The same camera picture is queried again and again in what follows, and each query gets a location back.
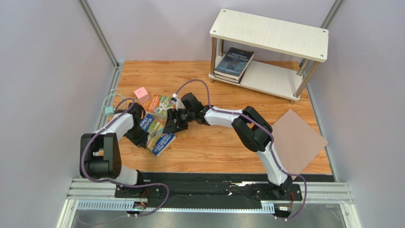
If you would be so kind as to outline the blue 91-storey treehouse book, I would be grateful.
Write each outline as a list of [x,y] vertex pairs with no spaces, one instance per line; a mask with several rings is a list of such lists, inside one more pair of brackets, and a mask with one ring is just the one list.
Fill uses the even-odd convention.
[[160,156],[176,139],[173,133],[163,133],[164,126],[151,114],[140,121],[141,128],[148,133],[146,147],[156,157]]

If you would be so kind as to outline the orange treehouse book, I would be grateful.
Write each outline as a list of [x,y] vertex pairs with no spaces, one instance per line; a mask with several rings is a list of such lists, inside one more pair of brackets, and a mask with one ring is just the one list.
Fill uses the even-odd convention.
[[168,110],[175,109],[176,103],[169,96],[164,95],[154,95],[151,98],[149,105],[145,108],[148,114],[167,117]]

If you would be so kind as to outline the black 169-storey treehouse book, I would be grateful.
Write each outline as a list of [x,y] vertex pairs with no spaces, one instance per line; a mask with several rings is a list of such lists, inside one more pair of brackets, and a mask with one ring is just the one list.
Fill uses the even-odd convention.
[[219,78],[221,80],[231,82],[231,83],[234,83],[234,84],[239,84],[241,82],[242,78],[243,78],[243,75],[238,77],[237,79],[234,79],[234,78],[230,78],[230,77],[227,77],[227,76],[222,76],[222,75],[219,75],[219,74],[215,74],[215,78]]

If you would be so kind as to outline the Nineteen Eighty-Four book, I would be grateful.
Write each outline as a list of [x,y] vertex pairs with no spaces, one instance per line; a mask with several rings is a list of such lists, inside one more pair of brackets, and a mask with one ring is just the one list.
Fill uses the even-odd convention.
[[237,79],[242,76],[254,58],[254,51],[231,47],[215,67],[214,73]]

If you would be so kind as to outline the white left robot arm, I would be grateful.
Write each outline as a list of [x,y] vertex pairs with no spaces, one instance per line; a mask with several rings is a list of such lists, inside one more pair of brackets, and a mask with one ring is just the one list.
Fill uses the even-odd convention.
[[83,134],[80,140],[81,177],[127,187],[143,185],[142,173],[122,164],[119,140],[126,137],[135,146],[146,148],[149,133],[140,125],[144,116],[144,108],[131,103],[128,109],[117,111],[113,119],[98,131]]

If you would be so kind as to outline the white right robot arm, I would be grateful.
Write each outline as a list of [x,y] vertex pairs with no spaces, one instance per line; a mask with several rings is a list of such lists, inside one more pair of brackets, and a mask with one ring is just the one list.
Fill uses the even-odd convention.
[[180,99],[174,95],[172,101],[178,106],[168,109],[164,133],[187,130],[188,124],[193,121],[207,126],[232,128],[242,144],[259,157],[269,182],[274,185],[272,193],[278,198],[287,195],[292,177],[284,170],[276,153],[272,127],[253,107],[227,110],[210,104],[203,105],[192,93],[187,93]]

